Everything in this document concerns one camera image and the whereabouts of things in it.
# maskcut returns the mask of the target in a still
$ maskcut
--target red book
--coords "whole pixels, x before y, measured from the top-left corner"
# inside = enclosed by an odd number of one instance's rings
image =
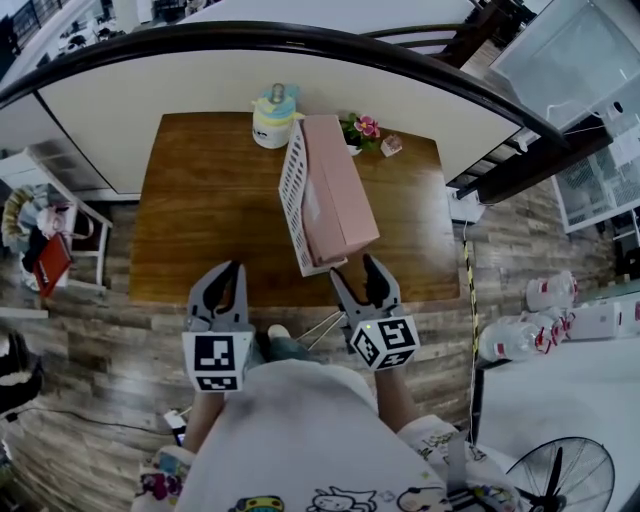
[[[38,281],[40,296],[48,297],[56,286],[58,280],[71,266],[71,254],[69,248],[60,233],[49,240],[35,265],[33,273]]]

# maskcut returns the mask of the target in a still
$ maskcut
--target cable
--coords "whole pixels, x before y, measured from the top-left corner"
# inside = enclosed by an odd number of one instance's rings
[[[160,436],[171,436],[171,435],[173,435],[172,432],[160,432],[158,430],[152,430],[152,429],[148,429],[148,428],[144,428],[144,427],[135,427],[133,425],[125,425],[124,423],[108,423],[106,421],[93,420],[91,418],[86,418],[86,417],[82,416],[81,414],[78,414],[77,412],[74,412],[74,411],[60,411],[60,410],[57,410],[57,409],[43,409],[41,407],[28,407],[27,409],[23,409],[22,411],[9,413],[9,414],[7,414],[5,419],[7,421],[9,421],[10,423],[14,422],[14,421],[16,421],[18,419],[18,416],[20,416],[22,413],[28,412],[28,411],[55,412],[57,414],[69,414],[70,416],[75,416],[76,418],[78,418],[78,419],[80,419],[82,421],[86,421],[87,423],[95,423],[96,425],[104,425],[104,426],[107,426],[107,427],[130,428],[130,429],[133,429],[133,430],[141,430],[142,432],[147,432],[149,434],[156,434],[156,435],[160,435]]]
[[[589,109],[588,107],[585,107],[582,103],[580,103],[578,100],[574,100],[574,99],[570,99],[567,100],[563,103],[558,103],[557,105],[549,105],[547,107],[547,116],[545,117],[545,119],[548,121],[549,117],[551,116],[551,109],[552,108],[559,108],[559,107],[564,107],[565,105],[568,105],[569,103],[577,103],[579,106],[581,106],[583,109],[585,109],[587,112],[589,112],[589,114],[591,114],[594,117],[597,117],[598,119],[604,119],[604,116],[601,116],[600,114],[593,112],[591,109]]]
[[[467,224],[468,219],[464,222],[462,229],[462,246],[464,249],[464,259],[467,267],[467,279],[469,280],[469,300],[471,301],[471,325],[473,328],[473,343],[471,345],[471,387],[469,390],[469,435],[472,445],[475,445],[473,438],[473,397],[475,394],[476,380],[476,354],[478,351],[478,307],[476,303],[475,286],[473,282],[473,269],[469,259],[469,249],[467,247]]]
[[[322,338],[324,338],[324,337],[326,336],[326,334],[327,334],[331,329],[333,329],[333,328],[338,324],[338,322],[339,322],[340,320],[342,320],[342,319],[344,318],[344,316],[345,316],[345,315],[346,315],[346,313],[342,313],[342,314],[338,317],[338,319],[337,319],[335,322],[333,322],[329,327],[327,327],[327,328],[324,330],[324,332],[323,332],[320,336],[318,336],[318,339],[316,339],[316,341],[314,341],[314,342],[311,344],[311,346],[310,346],[307,350],[309,350],[309,352],[311,352],[311,349],[312,349],[313,347],[315,347],[315,346],[318,344],[318,342],[319,342]]]
[[[563,135],[571,135],[572,133],[588,132],[589,130],[602,130],[602,126],[592,126],[591,128],[583,128],[582,130],[573,130],[572,132],[566,132]]]
[[[313,326],[311,329],[309,329],[307,332],[301,334],[300,336],[298,336],[296,338],[296,341],[300,341],[302,338],[304,338],[307,334],[311,334],[313,331],[315,331],[318,327],[320,327],[322,324],[324,324],[325,322],[331,320],[334,316],[336,316],[338,313],[340,313],[340,310],[338,311],[334,311],[333,313],[331,313],[329,316],[325,317],[323,320],[321,320],[319,323],[317,323],[315,326]]]

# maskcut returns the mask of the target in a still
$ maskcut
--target white shirt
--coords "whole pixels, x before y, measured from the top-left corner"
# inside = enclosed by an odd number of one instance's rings
[[[170,510],[176,501],[179,512],[451,510],[453,426],[427,416],[394,434],[364,380],[338,366],[269,363],[244,384],[228,395],[197,457],[170,447],[143,468],[133,510]],[[470,485],[514,510],[517,493],[497,466],[475,448],[467,457]]]

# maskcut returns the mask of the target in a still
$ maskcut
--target electric fan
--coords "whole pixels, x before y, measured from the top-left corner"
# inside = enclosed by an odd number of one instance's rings
[[[604,512],[615,470],[604,446],[583,437],[556,439],[530,451],[507,472],[528,512]]]

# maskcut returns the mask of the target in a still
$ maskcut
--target white container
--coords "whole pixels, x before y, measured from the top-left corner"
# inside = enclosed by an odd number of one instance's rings
[[[619,302],[571,309],[568,314],[570,340],[615,338],[622,323]]]
[[[620,299],[621,324],[618,337],[638,337],[640,334],[640,301]]]
[[[349,154],[351,156],[359,155],[362,152],[362,148],[358,146],[352,146],[351,144],[347,144],[347,149],[349,149]]]
[[[486,361],[522,361],[543,354],[544,351],[540,351],[542,344],[541,329],[536,325],[495,322],[482,331],[478,354]]]
[[[287,219],[287,227],[296,251],[296,258],[302,277],[329,272],[332,267],[339,267],[347,262],[347,258],[331,265],[315,266],[309,251],[307,237],[302,224],[302,201],[307,183],[307,150],[300,122],[295,121],[287,147],[287,154],[282,166],[282,176],[278,193],[284,216]]]
[[[522,315],[520,316],[515,316],[515,315],[510,315],[510,316],[501,316],[500,318],[498,318],[496,320],[496,323],[498,324],[515,324],[518,322],[522,322]]]
[[[542,313],[522,313],[522,322],[528,322],[540,328],[540,340],[539,349],[549,352],[551,347],[558,345],[558,339],[562,341],[565,337],[564,328],[562,323],[556,325],[554,320]]]
[[[567,321],[568,314],[566,309],[554,307],[540,311],[538,314],[553,320],[553,336],[556,343],[561,343],[567,338],[569,323]]]
[[[527,284],[527,306],[530,311],[559,307],[570,308],[578,292],[571,272],[564,270],[549,279],[532,279]]]
[[[274,84],[253,102],[253,140],[263,148],[277,149],[289,142],[296,119],[296,86]]]

